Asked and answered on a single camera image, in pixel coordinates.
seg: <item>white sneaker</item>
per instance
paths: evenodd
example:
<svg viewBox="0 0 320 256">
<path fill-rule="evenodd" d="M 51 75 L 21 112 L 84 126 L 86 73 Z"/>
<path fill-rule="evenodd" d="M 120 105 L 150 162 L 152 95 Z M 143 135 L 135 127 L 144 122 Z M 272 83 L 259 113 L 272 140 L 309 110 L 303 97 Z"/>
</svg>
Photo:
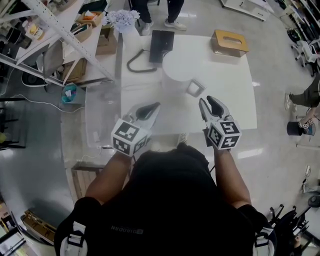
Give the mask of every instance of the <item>white sneaker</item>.
<svg viewBox="0 0 320 256">
<path fill-rule="evenodd" d="M 286 93 L 285 96 L 284 96 L 284 108 L 285 108 L 285 110 L 288 111 L 293 104 L 294 103 L 290 99 L 290 93 Z"/>
<path fill-rule="evenodd" d="M 176 143 L 176 145 L 178 146 L 180 143 L 187 144 L 188 136 L 189 136 L 189 133 L 180 133 L 178 142 Z"/>
<path fill-rule="evenodd" d="M 164 25 L 168 28 L 175 28 L 176 30 L 180 30 L 180 31 L 186 31 L 187 30 L 187 26 L 179 23 L 178 21 L 174 21 L 172 23 L 169 23 L 168 20 L 166 19 L 164 22 Z"/>
<path fill-rule="evenodd" d="M 154 25 L 154 22 L 151 21 L 151 23 L 146 23 L 141 31 L 142 36 L 147 36 L 150 34 L 151 27 Z"/>
</svg>

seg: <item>white flowers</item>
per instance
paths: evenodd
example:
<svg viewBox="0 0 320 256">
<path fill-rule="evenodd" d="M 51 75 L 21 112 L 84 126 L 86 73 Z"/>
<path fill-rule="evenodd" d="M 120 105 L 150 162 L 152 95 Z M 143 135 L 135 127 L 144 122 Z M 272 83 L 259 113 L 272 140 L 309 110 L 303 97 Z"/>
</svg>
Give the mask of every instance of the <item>white flowers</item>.
<svg viewBox="0 0 320 256">
<path fill-rule="evenodd" d="M 140 15 L 136 10 L 118 10 L 110 11 L 107 14 L 107 20 L 122 33 L 127 28 L 135 25 L 135 21 L 139 19 Z"/>
</svg>

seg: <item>white cylinder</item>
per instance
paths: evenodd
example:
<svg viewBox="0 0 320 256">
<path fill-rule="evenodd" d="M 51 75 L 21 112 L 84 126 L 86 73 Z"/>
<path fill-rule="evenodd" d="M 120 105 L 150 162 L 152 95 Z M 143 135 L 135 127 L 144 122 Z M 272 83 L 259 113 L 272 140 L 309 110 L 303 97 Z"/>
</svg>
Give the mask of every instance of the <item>white cylinder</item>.
<svg viewBox="0 0 320 256">
<path fill-rule="evenodd" d="M 140 50 L 143 49 L 139 32 L 134 25 L 126 28 L 122 32 L 122 38 L 125 50 L 130 52 L 131 56 L 135 56 Z"/>
<path fill-rule="evenodd" d="M 173 50 L 168 52 L 162 62 L 162 88 L 169 95 L 183 95 L 198 74 L 200 62 L 193 56 Z"/>
</svg>

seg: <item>blue object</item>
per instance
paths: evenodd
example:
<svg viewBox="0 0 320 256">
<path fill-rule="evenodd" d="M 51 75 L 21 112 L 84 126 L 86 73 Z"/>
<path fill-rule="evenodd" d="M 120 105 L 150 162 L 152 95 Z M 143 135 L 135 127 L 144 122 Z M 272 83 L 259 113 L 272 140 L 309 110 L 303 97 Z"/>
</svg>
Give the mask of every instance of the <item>blue object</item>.
<svg viewBox="0 0 320 256">
<path fill-rule="evenodd" d="M 66 92 L 71 91 L 71 96 L 66 96 Z M 77 86 L 75 84 L 66 85 L 63 89 L 62 101 L 63 103 L 70 103 L 74 100 L 75 96 L 77 95 Z"/>
</svg>

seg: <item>hand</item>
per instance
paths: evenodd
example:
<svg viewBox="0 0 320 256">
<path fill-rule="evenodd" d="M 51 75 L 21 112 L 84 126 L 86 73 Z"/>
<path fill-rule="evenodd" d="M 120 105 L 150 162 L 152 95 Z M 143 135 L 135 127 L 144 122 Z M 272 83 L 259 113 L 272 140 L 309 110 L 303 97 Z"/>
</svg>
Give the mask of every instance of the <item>hand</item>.
<svg viewBox="0 0 320 256">
<path fill-rule="evenodd" d="M 297 248 L 301 245 L 301 236 L 298 234 L 295 238 L 294 238 L 294 248 Z"/>
</svg>

